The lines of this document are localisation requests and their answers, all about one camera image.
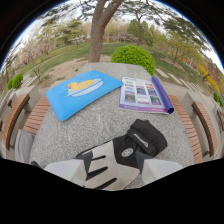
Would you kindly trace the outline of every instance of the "glove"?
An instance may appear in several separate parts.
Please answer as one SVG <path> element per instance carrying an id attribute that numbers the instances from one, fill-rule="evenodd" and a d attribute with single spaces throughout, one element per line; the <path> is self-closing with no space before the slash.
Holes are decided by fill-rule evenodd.
<path id="1" fill-rule="evenodd" d="M 93 159 L 84 187 L 98 190 L 123 190 L 139 174 L 135 152 L 156 156 L 167 147 L 167 141 L 149 121 L 137 119 L 124 136 L 103 145 L 85 150 L 92 151 Z"/>

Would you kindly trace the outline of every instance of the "blue folder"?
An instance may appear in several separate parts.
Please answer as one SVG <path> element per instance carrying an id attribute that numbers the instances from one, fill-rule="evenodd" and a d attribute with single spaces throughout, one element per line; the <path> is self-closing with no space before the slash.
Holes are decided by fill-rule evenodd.
<path id="1" fill-rule="evenodd" d="M 92 70 L 53 87 L 46 92 L 46 96 L 58 119 L 64 121 L 122 85 L 120 80 Z"/>

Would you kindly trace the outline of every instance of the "yellow boat illustration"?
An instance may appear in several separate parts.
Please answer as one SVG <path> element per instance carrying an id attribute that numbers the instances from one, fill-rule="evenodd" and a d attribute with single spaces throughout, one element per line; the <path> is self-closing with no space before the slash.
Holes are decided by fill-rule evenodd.
<path id="1" fill-rule="evenodd" d="M 81 83 L 72 82 L 67 86 L 68 91 L 66 91 L 64 96 L 82 96 L 98 89 L 102 85 L 102 79 L 86 80 Z"/>

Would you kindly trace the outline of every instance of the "bush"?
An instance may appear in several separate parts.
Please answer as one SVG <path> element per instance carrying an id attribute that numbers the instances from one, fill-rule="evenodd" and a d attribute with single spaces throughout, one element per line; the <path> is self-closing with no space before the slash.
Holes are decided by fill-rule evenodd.
<path id="1" fill-rule="evenodd" d="M 151 54 L 142 47 L 126 45 L 119 47 L 112 54 L 111 62 L 141 65 L 151 75 L 155 72 L 155 61 Z"/>
<path id="2" fill-rule="evenodd" d="M 222 100 L 220 100 L 220 107 L 223 107 L 223 102 L 222 102 Z"/>
<path id="3" fill-rule="evenodd" d="M 12 81 L 13 81 L 13 79 L 10 79 L 8 84 L 7 84 L 8 90 L 10 90 L 12 88 Z"/>
<path id="4" fill-rule="evenodd" d="M 219 95 L 216 93 L 216 92 L 214 92 L 214 100 L 216 101 L 216 102 L 219 102 Z"/>
<path id="5" fill-rule="evenodd" d="M 22 74 L 17 74 L 12 81 L 12 87 L 14 89 L 18 88 L 20 86 L 20 83 L 21 83 L 22 80 L 23 80 L 23 75 Z"/>

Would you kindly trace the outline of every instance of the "table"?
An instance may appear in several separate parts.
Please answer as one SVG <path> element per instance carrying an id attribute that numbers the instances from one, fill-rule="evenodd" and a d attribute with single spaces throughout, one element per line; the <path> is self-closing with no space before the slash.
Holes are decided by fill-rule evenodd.
<path id="1" fill-rule="evenodd" d="M 121 80 L 123 76 L 147 79 L 151 76 L 137 65 L 119 63 L 87 63 L 76 75 L 97 70 Z M 167 139 L 168 147 L 157 159 L 178 162 L 183 167 L 194 164 L 193 153 L 185 128 L 176 111 L 171 115 L 152 114 L 118 109 L 120 88 L 89 104 L 69 119 L 59 121 L 50 108 L 35 137 L 30 162 L 42 168 L 49 163 L 69 160 L 78 153 L 124 135 L 138 119 L 147 119 Z M 126 189 L 143 186 L 141 175 Z"/>

